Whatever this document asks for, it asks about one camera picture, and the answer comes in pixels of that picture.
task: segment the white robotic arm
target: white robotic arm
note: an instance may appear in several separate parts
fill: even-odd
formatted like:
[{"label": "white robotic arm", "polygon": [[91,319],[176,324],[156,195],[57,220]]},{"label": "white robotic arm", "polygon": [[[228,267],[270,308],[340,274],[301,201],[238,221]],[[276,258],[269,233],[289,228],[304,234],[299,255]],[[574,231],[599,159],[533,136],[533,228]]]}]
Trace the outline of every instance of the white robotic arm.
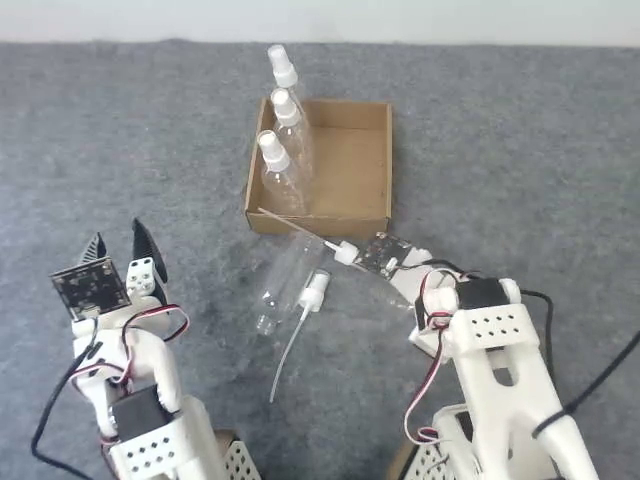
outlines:
[{"label": "white robotic arm", "polygon": [[[69,380],[94,408],[115,475],[119,480],[226,480],[242,468],[247,480],[259,480],[244,444],[234,435],[218,439],[202,402],[182,394],[166,341],[186,330],[189,318],[168,303],[164,264],[137,220],[134,234],[126,289],[99,235],[80,265],[52,276],[73,317],[77,365]],[[173,334],[161,336],[171,324],[169,312],[176,310],[184,322]],[[34,437],[35,448],[32,444],[36,456],[87,479],[38,453],[42,429]]]},{"label": "white robotic arm", "polygon": [[[453,359],[466,401],[437,412],[434,428],[408,433],[417,451],[402,478],[549,480],[560,473],[567,480],[598,479],[570,416],[532,437],[562,405],[516,282],[465,274],[384,233],[353,263],[415,302],[410,341],[435,358],[433,376]],[[418,401],[432,380],[428,375]]]}]

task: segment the open cardboard box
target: open cardboard box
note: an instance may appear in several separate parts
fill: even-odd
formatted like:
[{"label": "open cardboard box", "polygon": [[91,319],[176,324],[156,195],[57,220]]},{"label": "open cardboard box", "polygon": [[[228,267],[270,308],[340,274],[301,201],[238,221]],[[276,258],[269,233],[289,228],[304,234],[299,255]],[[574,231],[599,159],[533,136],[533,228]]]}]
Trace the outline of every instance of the open cardboard box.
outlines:
[{"label": "open cardboard box", "polygon": [[[310,214],[284,216],[324,236],[368,238],[386,231],[391,218],[391,105],[314,99],[304,103],[314,145]],[[265,98],[257,134],[273,127],[275,116]],[[259,233],[286,233],[289,227],[258,211],[273,211],[261,181],[262,155],[257,141],[251,154],[245,214]]]}]

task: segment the black circuit board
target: black circuit board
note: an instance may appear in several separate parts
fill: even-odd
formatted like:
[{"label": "black circuit board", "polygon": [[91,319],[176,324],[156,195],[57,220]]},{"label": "black circuit board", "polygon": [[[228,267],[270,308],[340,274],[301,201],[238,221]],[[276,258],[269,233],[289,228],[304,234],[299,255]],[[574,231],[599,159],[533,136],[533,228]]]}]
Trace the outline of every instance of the black circuit board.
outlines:
[{"label": "black circuit board", "polygon": [[354,263],[388,279],[393,275],[393,271],[386,268],[389,261],[395,258],[396,264],[401,265],[412,247],[413,245],[405,240],[378,232]]},{"label": "black circuit board", "polygon": [[51,280],[74,320],[131,305],[110,257],[54,273]]}]

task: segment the clear plastic bottle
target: clear plastic bottle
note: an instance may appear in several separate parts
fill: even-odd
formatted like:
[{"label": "clear plastic bottle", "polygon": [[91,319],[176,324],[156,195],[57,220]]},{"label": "clear plastic bottle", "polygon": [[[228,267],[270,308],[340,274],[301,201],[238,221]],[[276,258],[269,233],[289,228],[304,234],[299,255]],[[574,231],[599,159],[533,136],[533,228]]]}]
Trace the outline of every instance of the clear plastic bottle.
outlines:
[{"label": "clear plastic bottle", "polygon": [[271,61],[276,85],[280,88],[285,88],[289,92],[289,95],[291,95],[291,98],[302,112],[302,117],[306,122],[307,117],[302,107],[302,101],[306,98],[306,94],[302,82],[298,78],[298,73],[293,63],[291,63],[291,60],[289,60],[287,51],[282,45],[271,45],[267,50],[267,55]]},{"label": "clear plastic bottle", "polygon": [[309,211],[308,182],[300,167],[291,161],[272,130],[258,135],[264,167],[262,184],[270,195],[270,204],[281,215],[305,215]]},{"label": "clear plastic bottle", "polygon": [[273,130],[291,160],[310,182],[313,178],[313,140],[309,125],[286,89],[276,88],[271,93],[271,103],[277,119]]},{"label": "clear plastic bottle", "polygon": [[256,329],[271,335],[291,315],[302,289],[318,267],[325,246],[302,232],[293,233],[267,271],[256,305]]}]

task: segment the gray felt surface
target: gray felt surface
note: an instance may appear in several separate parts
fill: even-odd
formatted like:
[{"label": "gray felt surface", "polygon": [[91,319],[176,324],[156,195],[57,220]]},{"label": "gray felt surface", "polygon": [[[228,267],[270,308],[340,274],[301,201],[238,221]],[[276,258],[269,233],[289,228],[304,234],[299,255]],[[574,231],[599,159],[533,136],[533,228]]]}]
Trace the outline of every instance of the gray felt surface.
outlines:
[{"label": "gray felt surface", "polygon": [[[392,230],[557,303],[569,399],[638,329],[640,51],[292,45],[316,96],[394,106]],[[249,300],[282,238],[242,214],[264,45],[0,45],[0,478],[66,478],[28,443],[71,358],[48,274],[103,232],[121,273],[140,215],[193,327],[185,389],[270,479],[382,478],[427,358],[373,277],[334,274],[268,406],[292,325],[256,341]],[[543,308],[531,303],[538,326]],[[577,414],[603,479],[640,478],[640,352]],[[461,401],[450,368],[416,421]],[[106,479],[88,405],[66,392],[44,448]]]}]

